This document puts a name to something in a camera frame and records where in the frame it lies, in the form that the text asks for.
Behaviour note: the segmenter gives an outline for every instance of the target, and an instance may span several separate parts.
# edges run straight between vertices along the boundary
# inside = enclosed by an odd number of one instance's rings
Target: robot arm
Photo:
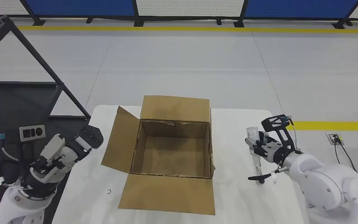
[[[262,122],[265,131],[275,130],[279,142],[260,133],[260,140],[249,138],[245,142],[254,153],[267,162],[280,166],[274,173],[285,172],[300,186],[307,204],[311,223],[358,223],[358,173],[343,165],[325,165],[314,156],[294,148],[286,126],[289,119],[285,115],[267,118]],[[249,178],[257,180],[271,174]]]
[[[40,158],[30,164],[29,170],[16,183],[6,184],[0,178],[1,184],[8,187],[0,202],[0,224],[42,223],[44,210],[55,196],[58,184],[76,162],[102,143],[100,130],[90,125],[84,126],[67,144],[60,134],[56,134],[42,150]],[[18,163],[25,168],[22,158]]]

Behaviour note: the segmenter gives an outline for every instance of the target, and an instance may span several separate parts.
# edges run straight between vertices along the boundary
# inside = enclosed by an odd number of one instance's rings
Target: open cardboard box
[[[119,208],[215,214],[209,100],[144,96],[119,107],[102,165],[127,172]]]

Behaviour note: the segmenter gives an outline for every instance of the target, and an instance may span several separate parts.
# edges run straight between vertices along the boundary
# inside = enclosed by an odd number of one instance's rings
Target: gray floor
[[[18,24],[30,24],[19,20]],[[84,21],[46,22],[78,25]],[[199,22],[146,26],[214,26]],[[132,26],[97,21],[93,26]],[[232,26],[225,22],[223,26]],[[330,29],[327,22],[247,22],[246,27]],[[266,109],[294,120],[357,121],[358,34],[159,31],[24,31],[89,113],[100,104],[141,105],[143,95],[203,97],[212,108]],[[0,44],[0,81],[51,81],[12,36]],[[53,114],[81,114],[61,96]],[[339,132],[358,167],[356,132]],[[325,131],[298,145],[335,163]],[[338,150],[342,163],[348,159]]]

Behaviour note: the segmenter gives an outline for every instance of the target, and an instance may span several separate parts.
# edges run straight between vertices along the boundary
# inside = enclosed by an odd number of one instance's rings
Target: wall socket
[[[326,133],[326,136],[327,136],[328,141],[330,142],[330,144],[335,144],[335,138],[334,138],[335,135],[338,135],[338,138],[340,138],[341,143],[344,146],[345,143],[343,142],[342,137],[338,133]]]

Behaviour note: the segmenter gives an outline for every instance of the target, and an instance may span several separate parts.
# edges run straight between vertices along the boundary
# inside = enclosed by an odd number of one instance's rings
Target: yellow tape
[[[358,130],[358,122],[297,122],[296,130]]]
[[[131,26],[19,26],[20,30],[58,30],[58,31],[215,31],[215,32],[293,32],[293,33],[347,33],[358,30],[347,29],[294,29],[294,28],[235,28],[235,27],[131,27]]]

